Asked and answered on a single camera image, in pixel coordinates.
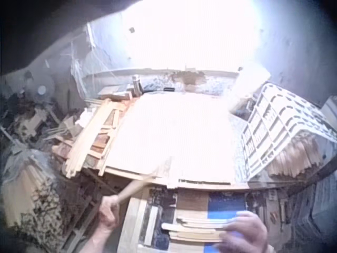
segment plastic grid panel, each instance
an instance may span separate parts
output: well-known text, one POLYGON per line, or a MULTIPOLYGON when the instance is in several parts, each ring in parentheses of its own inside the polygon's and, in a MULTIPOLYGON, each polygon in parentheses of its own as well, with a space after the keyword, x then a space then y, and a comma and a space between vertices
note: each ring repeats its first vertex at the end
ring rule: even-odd
POLYGON ((291 141, 307 134, 337 143, 336 131, 317 107, 274 84, 265 84, 242 134, 247 179, 258 174, 291 141))

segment workbench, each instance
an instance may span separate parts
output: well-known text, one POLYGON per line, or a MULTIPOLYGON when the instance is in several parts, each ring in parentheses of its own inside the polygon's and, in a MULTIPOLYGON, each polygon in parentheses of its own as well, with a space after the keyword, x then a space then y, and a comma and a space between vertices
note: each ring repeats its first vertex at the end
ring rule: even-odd
POLYGON ((178 216, 230 219, 245 207, 245 194, 239 192, 144 188, 130 199, 117 252, 216 252, 211 244, 170 241, 161 223, 176 223, 178 216))

